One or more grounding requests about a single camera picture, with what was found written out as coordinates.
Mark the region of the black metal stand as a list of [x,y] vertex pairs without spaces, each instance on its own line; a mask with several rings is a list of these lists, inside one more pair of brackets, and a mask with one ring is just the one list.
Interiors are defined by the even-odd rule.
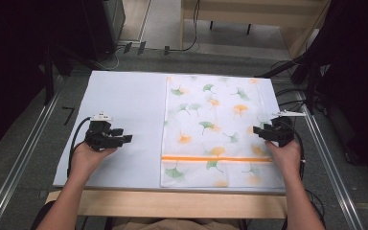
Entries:
[[320,74],[319,63],[309,54],[303,54],[292,60],[287,60],[284,64],[276,67],[267,73],[258,75],[261,79],[270,79],[277,74],[284,72],[291,67],[296,66],[295,71],[291,75],[290,79],[293,84],[301,84],[304,80],[308,80],[305,98],[305,105],[310,114],[313,115],[313,97],[315,90],[315,80]]
[[48,105],[55,94],[53,67],[56,67],[61,75],[69,76],[72,71],[71,64],[67,60],[66,50],[55,44],[48,43],[44,51],[44,76],[45,76],[45,105]]

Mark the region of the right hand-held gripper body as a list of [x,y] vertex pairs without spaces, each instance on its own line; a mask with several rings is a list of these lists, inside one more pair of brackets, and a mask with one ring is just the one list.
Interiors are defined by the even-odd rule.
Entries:
[[280,147],[286,146],[294,138],[297,138],[297,141],[301,143],[301,136],[294,128],[291,118],[305,117],[306,113],[283,110],[273,112],[273,115],[274,118],[271,120],[271,124],[273,125],[275,133],[274,141],[277,142]]

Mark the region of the white leaf print cloth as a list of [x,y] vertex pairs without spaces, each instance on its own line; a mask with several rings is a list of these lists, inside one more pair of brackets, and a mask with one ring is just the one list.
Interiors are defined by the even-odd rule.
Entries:
[[161,153],[165,188],[284,188],[256,133],[279,111],[268,79],[167,78]]

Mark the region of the light wooden bench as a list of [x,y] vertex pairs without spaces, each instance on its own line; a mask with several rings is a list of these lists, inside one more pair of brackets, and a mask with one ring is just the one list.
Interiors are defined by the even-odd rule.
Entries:
[[331,0],[200,0],[199,20],[280,28],[288,53],[299,56],[326,17]]

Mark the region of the black cabinet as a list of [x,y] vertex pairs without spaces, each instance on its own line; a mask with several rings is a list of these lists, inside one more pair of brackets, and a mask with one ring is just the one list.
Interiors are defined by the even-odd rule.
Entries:
[[122,0],[81,0],[92,44],[92,58],[100,60],[116,50],[126,14]]

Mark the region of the person's right hand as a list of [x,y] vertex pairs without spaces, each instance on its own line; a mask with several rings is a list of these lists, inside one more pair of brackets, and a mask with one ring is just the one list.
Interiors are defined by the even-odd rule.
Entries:
[[301,149],[295,141],[291,141],[283,147],[277,147],[270,141],[265,141],[264,143],[271,151],[274,162],[278,166],[284,179],[300,177],[299,168]]

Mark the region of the person's left hand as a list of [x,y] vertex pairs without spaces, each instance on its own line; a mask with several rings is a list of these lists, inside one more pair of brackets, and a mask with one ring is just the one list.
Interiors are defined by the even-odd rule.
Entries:
[[73,152],[70,176],[87,180],[102,161],[115,151],[116,149],[93,150],[85,142],[80,143]]

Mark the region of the white board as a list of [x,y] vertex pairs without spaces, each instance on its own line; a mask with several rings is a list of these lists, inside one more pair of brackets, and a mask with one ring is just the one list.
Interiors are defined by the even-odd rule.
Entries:
[[103,112],[112,118],[115,128],[132,135],[107,157],[91,175],[91,188],[204,190],[277,193],[250,188],[165,188],[161,185],[161,153],[165,124],[167,78],[179,75],[164,73],[100,72],[91,74],[69,140],[83,140],[89,118]]

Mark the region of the dark curtain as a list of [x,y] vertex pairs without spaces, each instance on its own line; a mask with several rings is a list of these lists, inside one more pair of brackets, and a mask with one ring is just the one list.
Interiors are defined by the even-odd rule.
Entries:
[[317,90],[353,164],[368,164],[368,0],[332,0],[312,47],[329,66]]
[[0,0],[0,140],[41,90],[48,43],[65,49],[81,0]]

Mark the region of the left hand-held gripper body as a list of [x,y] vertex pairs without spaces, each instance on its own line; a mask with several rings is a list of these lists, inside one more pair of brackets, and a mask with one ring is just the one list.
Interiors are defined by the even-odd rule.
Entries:
[[85,133],[84,142],[93,150],[115,149],[113,139],[110,137],[112,118],[103,112],[89,118],[89,128]]

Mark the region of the metal floor rail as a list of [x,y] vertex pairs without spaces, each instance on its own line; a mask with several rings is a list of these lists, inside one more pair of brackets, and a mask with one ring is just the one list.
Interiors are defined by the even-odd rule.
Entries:
[[56,106],[56,102],[47,105],[44,102],[45,93],[37,94],[0,141],[0,218]]
[[311,196],[316,196],[315,201],[326,229],[364,230],[337,166],[342,148],[333,126],[321,112],[311,113],[305,104],[301,110],[306,114],[304,119],[310,133],[309,140],[315,146],[314,150],[309,150],[309,144],[304,144],[309,189]]

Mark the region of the wooden table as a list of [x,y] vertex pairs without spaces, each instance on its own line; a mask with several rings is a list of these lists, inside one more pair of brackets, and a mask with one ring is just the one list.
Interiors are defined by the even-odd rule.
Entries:
[[82,192],[80,216],[140,218],[283,219],[283,195],[162,191]]

